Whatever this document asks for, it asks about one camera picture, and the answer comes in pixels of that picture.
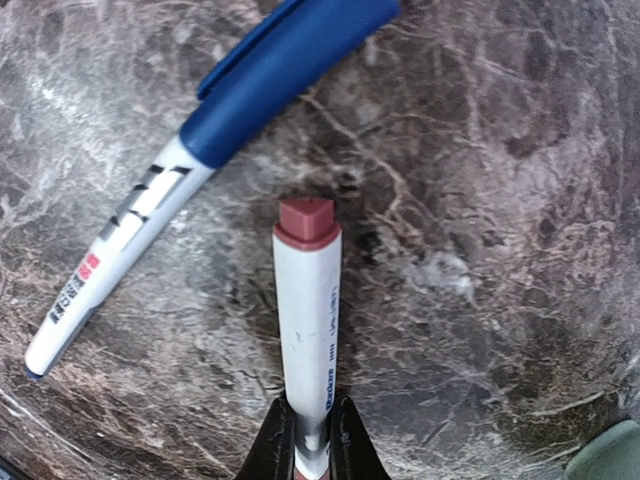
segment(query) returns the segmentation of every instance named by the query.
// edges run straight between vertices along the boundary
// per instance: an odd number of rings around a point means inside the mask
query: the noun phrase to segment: marker label
[[[331,289],[331,298],[329,301],[329,371],[327,372],[327,401],[325,402],[325,410],[329,412],[333,408],[335,397],[335,369],[332,368],[336,361],[336,341],[335,337],[338,333],[338,286],[335,285]]]
[[[80,263],[80,266],[62,289],[62,293],[58,295],[56,303],[49,311],[48,317],[53,323],[57,324],[62,317],[64,317],[67,307],[71,305],[71,300],[76,298],[80,290],[82,290],[82,287],[84,287],[85,283],[91,278],[91,275],[99,266],[100,259],[93,253],[89,253],[82,263]]]

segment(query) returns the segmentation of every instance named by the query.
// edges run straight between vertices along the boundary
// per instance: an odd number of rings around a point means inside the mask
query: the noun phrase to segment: marker cap
[[[287,0],[198,89],[180,140],[221,168],[297,95],[400,11],[397,0]]]
[[[340,234],[340,224],[335,221],[333,211],[333,200],[326,198],[283,200],[275,235],[297,250],[321,250]]]

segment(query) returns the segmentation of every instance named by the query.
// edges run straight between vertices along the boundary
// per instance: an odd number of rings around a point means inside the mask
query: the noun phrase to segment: dark marble countertop
[[[394,479],[557,479],[639,412],[640,14],[406,0],[185,206],[40,383],[26,346],[264,0],[0,1],[0,453],[228,479],[282,387],[278,197],[345,229],[338,383]]]

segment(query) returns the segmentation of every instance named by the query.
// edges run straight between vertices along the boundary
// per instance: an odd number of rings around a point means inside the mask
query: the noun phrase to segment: blue cap
[[[29,370],[29,367],[27,367],[26,365],[24,366],[25,371],[27,372],[27,377],[32,378],[34,380],[40,380],[42,378],[42,375],[38,375],[35,372],[32,372],[31,370]]]
[[[400,12],[397,0],[288,0],[198,88],[200,106],[180,129],[211,168],[238,150],[327,70]]]

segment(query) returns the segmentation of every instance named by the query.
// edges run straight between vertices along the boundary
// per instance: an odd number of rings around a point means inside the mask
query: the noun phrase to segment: red label
[[[100,265],[100,259],[96,257],[93,253],[90,253],[87,256],[87,263],[91,268],[98,268],[98,265]]]
[[[80,268],[78,268],[78,275],[80,275],[80,278],[82,278],[83,280],[89,280],[89,277],[91,276],[91,270],[89,270],[89,267],[87,267],[86,264],[82,264],[80,265]]]

